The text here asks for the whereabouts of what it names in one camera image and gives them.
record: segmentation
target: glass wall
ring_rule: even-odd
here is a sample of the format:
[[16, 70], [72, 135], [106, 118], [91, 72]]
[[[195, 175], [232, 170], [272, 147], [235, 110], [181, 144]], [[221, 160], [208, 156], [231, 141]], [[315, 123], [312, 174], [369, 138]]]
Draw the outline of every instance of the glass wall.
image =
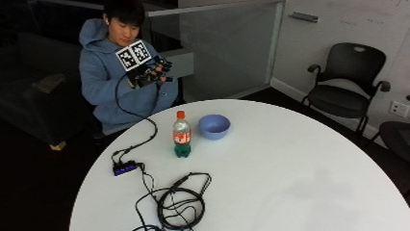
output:
[[184, 63], [193, 65], [184, 77], [188, 102], [236, 98], [269, 86], [281, 6], [255, 1], [149, 13], [144, 39], [160, 51], [181, 49], [193, 58]]

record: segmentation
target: hood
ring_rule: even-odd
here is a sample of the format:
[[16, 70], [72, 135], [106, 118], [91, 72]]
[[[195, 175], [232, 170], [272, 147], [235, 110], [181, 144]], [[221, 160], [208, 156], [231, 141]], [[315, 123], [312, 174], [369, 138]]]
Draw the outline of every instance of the hood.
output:
[[107, 41], [108, 27], [103, 19], [90, 19], [80, 31], [80, 44], [86, 50], [114, 53], [120, 46]]

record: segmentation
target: red label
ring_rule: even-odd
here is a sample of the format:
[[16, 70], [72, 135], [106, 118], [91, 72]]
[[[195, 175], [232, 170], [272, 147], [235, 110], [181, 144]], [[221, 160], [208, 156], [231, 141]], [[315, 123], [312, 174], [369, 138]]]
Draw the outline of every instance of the red label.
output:
[[188, 133], [175, 133], [175, 142], [187, 144], [191, 142], [191, 131]]

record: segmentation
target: baseboard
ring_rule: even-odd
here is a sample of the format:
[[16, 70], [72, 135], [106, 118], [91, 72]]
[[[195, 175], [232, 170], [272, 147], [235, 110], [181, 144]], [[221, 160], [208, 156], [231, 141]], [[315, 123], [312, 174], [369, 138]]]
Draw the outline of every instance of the baseboard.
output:
[[[287, 83], [284, 83], [281, 80], [279, 80], [276, 78], [271, 79], [271, 87], [275, 88], [276, 90], [279, 90], [281, 93], [284, 93], [287, 96], [289, 96], [291, 98], [293, 98], [297, 101], [301, 101], [303, 98], [307, 95], [305, 92], [303, 92], [301, 90], [296, 89], [293, 86], [288, 85]], [[357, 130], [357, 127], [358, 127], [358, 124], [360, 124], [360, 120], [358, 119], [356, 119], [356, 118], [344, 118], [344, 117], [339, 117], [339, 116], [335, 116], [335, 115], [329, 115], [328, 113], [323, 112], [317, 108], [313, 107], [313, 109], [317, 112], [320, 112], [321, 114], [324, 114], [325, 116], [328, 116], [329, 118], [332, 118], [336, 122], [342, 124], [350, 130], [353, 130], [353, 131]], [[368, 124], [362, 135], [366, 138], [372, 139], [374, 137], [374, 135], [377, 134], [377, 132], [378, 132], [378, 129]], [[382, 146], [385, 146], [385, 144], [384, 144], [384, 142], [382, 142], [382, 140], [380, 138], [376, 140], [376, 142], [378, 144], [381, 144]]]
[[243, 97], [245, 97], [247, 95], [253, 94], [253, 93], [256, 93], [256, 92], [259, 92], [259, 91], [261, 91], [261, 90], [265, 90], [265, 89], [268, 89], [268, 88], [271, 88], [269, 84], [264, 84], [264, 85], [261, 85], [261, 86], [257, 86], [257, 87], [255, 87], [255, 88], [252, 88], [252, 89], [249, 89], [249, 90], [244, 90], [243, 92], [240, 92], [240, 93], [237, 93], [237, 94], [233, 94], [233, 95], [228, 96], [227, 99], [239, 99], [239, 98], [243, 98]]

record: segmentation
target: black office chair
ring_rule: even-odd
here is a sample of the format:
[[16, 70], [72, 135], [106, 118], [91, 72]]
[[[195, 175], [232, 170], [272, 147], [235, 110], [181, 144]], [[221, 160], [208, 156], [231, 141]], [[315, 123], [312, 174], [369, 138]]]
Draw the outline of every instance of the black office chair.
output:
[[390, 152], [410, 163], [410, 123], [388, 121], [380, 126], [380, 132], [370, 139], [362, 150], [381, 137]]
[[[366, 45], [356, 43], [339, 43], [331, 48], [327, 60], [325, 71], [319, 64], [312, 64], [308, 71], [317, 73], [316, 86], [303, 99], [308, 99], [307, 112], [312, 106], [321, 111], [346, 118], [360, 118], [357, 134], [362, 135], [369, 120], [368, 109], [372, 99], [381, 88], [381, 91], [390, 90], [390, 83], [378, 82], [373, 86], [374, 79], [385, 65], [385, 53]], [[356, 83], [365, 94], [336, 87], [324, 83], [329, 80], [344, 79]]]

